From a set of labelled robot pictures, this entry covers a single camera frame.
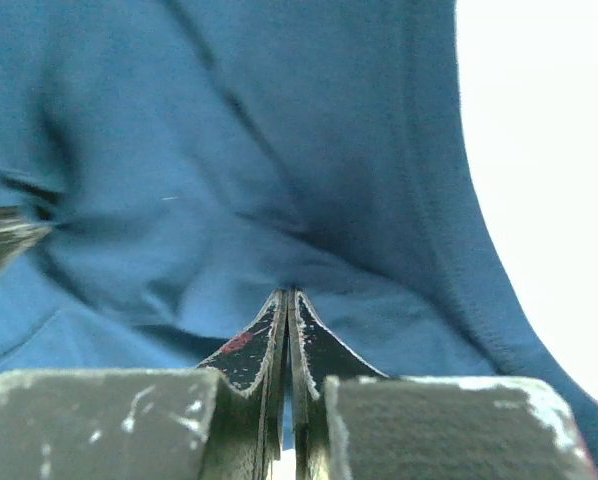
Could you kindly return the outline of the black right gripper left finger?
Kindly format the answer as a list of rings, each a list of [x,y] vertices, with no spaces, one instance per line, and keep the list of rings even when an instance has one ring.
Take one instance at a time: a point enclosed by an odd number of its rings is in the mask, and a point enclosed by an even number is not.
[[[186,369],[0,375],[0,480],[267,479],[283,444],[287,295]]]

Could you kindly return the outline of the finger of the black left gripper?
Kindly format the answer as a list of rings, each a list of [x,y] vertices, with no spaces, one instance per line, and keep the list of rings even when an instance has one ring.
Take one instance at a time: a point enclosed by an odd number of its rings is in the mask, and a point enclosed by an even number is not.
[[[0,207],[0,271],[50,230],[50,223],[29,220],[17,207]]]

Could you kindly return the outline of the navy blue t shirt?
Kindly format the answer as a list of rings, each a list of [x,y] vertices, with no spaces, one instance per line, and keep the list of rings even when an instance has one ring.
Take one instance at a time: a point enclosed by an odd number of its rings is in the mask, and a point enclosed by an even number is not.
[[[0,1],[0,373],[182,368],[296,286],[388,374],[598,404],[526,319],[466,158],[451,1]]]

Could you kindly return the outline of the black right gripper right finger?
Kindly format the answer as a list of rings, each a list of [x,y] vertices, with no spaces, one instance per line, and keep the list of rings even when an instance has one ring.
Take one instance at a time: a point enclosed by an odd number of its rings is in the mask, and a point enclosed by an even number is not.
[[[567,403],[525,377],[390,377],[288,297],[300,479],[595,479]]]

